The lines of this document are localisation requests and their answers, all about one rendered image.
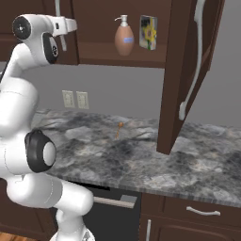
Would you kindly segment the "dark brown closed wall cabinet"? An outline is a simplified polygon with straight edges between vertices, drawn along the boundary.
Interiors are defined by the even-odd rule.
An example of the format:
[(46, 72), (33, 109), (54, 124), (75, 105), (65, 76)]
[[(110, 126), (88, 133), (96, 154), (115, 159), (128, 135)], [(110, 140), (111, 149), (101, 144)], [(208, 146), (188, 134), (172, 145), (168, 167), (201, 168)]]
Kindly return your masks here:
[(12, 33), (13, 20), (25, 13), (43, 13), (41, 0), (0, 0), (0, 61), (7, 61), (19, 42)]

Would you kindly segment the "beige wall outlet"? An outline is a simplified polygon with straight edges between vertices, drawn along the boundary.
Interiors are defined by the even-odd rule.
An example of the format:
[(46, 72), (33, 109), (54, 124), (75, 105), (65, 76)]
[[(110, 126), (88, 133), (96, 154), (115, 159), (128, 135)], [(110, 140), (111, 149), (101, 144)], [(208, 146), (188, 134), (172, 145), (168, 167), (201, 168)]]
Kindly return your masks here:
[(64, 106), (67, 108), (75, 108), (73, 92), (70, 90), (63, 90), (62, 95), (63, 95)]
[(89, 109), (88, 106), (88, 94), (83, 91), (77, 91), (76, 92), (78, 107), (80, 109)]

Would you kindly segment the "brown soap dispenser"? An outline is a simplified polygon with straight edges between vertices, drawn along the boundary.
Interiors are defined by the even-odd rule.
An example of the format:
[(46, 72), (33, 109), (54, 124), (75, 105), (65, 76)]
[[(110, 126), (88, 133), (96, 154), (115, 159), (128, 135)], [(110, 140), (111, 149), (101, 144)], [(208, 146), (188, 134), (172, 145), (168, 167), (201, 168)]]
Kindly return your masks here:
[(115, 46), (121, 56), (129, 56), (135, 43), (134, 33), (127, 23), (127, 15), (121, 15), (117, 20), (121, 20), (121, 23), (115, 35)]

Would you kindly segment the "bar soap box yellow flower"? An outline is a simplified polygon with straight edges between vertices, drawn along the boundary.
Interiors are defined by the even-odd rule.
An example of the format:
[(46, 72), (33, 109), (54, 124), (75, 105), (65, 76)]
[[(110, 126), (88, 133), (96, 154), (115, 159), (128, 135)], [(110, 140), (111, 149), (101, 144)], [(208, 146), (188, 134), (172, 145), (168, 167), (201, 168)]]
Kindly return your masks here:
[(156, 49), (157, 18), (141, 15), (139, 23), (139, 46), (147, 50)]

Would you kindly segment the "dark brown base cabinet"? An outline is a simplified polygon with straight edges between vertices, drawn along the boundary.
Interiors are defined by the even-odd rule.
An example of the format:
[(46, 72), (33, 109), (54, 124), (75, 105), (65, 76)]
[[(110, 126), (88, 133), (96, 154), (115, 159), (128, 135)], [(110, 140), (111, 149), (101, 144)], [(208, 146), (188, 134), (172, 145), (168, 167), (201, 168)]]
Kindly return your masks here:
[(0, 179), (0, 232), (49, 241), (56, 233), (54, 209), (28, 208), (12, 202), (7, 182)]

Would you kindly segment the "small brown wooden spoon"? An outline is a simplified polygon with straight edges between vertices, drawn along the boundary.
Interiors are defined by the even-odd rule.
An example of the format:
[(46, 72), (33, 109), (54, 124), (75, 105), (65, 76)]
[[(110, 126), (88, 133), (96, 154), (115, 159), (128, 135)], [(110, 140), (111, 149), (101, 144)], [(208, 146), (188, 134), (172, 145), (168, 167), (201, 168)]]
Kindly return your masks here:
[(119, 138), (119, 132), (120, 132), (120, 129), (123, 127), (124, 123), (123, 122), (119, 122), (118, 124), (118, 130), (117, 130), (117, 133), (115, 135), (115, 139), (118, 139)]

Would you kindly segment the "black dishwasher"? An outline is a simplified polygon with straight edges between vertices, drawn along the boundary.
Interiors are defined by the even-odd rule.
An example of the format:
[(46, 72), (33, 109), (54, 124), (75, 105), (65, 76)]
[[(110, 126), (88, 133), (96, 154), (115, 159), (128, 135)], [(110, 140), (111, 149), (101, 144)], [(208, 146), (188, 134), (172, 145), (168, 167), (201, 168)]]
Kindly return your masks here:
[[(137, 197), (133, 209), (94, 201), (119, 200), (122, 195)], [(136, 191), (63, 181), (56, 204), (56, 241), (138, 241), (140, 201)]]

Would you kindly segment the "dark brown base cupboard door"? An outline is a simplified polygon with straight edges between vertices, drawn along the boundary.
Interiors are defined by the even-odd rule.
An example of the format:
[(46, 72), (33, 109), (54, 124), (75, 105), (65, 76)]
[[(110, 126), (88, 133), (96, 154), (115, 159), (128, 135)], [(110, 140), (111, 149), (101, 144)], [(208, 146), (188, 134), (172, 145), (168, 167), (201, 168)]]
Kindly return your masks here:
[(147, 221), (152, 221), (150, 241), (241, 241), (241, 231), (142, 215), (139, 241), (146, 241)]

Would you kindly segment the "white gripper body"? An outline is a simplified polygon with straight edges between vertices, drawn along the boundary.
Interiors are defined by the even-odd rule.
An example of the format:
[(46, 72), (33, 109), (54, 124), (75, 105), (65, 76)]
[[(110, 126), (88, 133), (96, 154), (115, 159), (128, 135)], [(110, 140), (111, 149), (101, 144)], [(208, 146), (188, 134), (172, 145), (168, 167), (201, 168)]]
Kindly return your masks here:
[(66, 33), (70, 33), (77, 30), (77, 22), (75, 19), (65, 19)]

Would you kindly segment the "dark brown cabinet door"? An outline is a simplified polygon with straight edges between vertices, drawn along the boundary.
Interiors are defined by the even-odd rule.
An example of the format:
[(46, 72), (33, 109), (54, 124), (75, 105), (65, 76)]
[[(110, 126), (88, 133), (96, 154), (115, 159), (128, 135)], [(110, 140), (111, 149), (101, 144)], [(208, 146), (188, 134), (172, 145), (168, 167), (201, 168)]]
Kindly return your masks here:
[[(186, 106), (185, 119), (210, 70), (225, 0), (206, 0), (202, 17), (201, 70)], [(185, 122), (179, 108), (192, 84), (197, 65), (197, 0), (171, 0), (169, 35), (156, 150), (170, 153)]]
[[(54, 32), (53, 36), (57, 43), (58, 48), (58, 59), (57, 64), (63, 65), (77, 65), (78, 64), (78, 54), (77, 54), (77, 44), (76, 44), (76, 31), (66, 33), (64, 31), (64, 38), (67, 44), (67, 51), (64, 52), (62, 50), (60, 37), (57, 36), (57, 30), (59, 29), (59, 24), (57, 23), (57, 16), (56, 16), (56, 7), (55, 7), (55, 0), (42, 0), (43, 2), (43, 9), (46, 15), (51, 15), (54, 17), (52, 20), (54, 25)], [(60, 0), (60, 15), (64, 17), (64, 21), (66, 18), (74, 19), (73, 15), (73, 8), (72, 8), (72, 0)]]

